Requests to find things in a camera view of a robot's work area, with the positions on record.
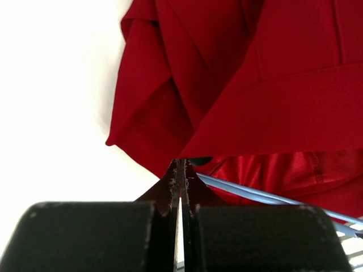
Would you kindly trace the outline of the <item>blue hanger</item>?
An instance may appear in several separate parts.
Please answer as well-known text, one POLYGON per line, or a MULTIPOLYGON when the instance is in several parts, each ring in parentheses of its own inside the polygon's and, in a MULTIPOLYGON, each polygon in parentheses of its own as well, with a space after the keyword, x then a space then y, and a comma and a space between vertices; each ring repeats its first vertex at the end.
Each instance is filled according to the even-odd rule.
MULTIPOLYGON (((214 188, 224 190, 228 193, 234 194, 236 196, 240 196, 243 198, 247 198, 252 201, 270 204, 270 205, 305 205, 303 202, 295 201, 293 199, 285 198, 279 195, 267 193, 261 190, 249 188, 247 186, 242 186, 239 184, 235 184, 229 181, 221 180, 219 178, 207 176, 201 173, 197 173, 198 177, 206 184, 210 185, 214 188)), ((340 214, 338 212, 334 212, 331 210, 322 209, 328 216, 334 219, 340 219, 346 221, 348 223, 359 224, 362 225, 362 219, 353 218, 351 216, 347 216, 344 214, 340 214)), ((335 230, 344 233, 345 235, 361 238, 362 239, 362 231, 353 229, 349 226, 343 225, 341 223, 334 223, 335 230)))

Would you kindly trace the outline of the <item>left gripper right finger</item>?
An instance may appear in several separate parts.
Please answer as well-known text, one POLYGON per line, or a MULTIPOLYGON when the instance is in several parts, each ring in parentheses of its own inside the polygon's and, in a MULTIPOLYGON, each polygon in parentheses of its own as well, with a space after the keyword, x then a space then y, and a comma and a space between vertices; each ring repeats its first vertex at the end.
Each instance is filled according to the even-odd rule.
POLYGON ((186 271, 351 271, 331 219, 308 205, 227 204, 180 161, 186 271))

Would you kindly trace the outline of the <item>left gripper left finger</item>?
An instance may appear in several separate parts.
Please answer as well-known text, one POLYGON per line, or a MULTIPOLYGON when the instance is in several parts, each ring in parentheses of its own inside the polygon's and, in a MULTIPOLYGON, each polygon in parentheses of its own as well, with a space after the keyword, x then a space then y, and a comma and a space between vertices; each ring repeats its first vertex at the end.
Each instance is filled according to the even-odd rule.
POLYGON ((182 163, 133 202, 39 202, 20 218, 2 271, 175 271, 182 163))

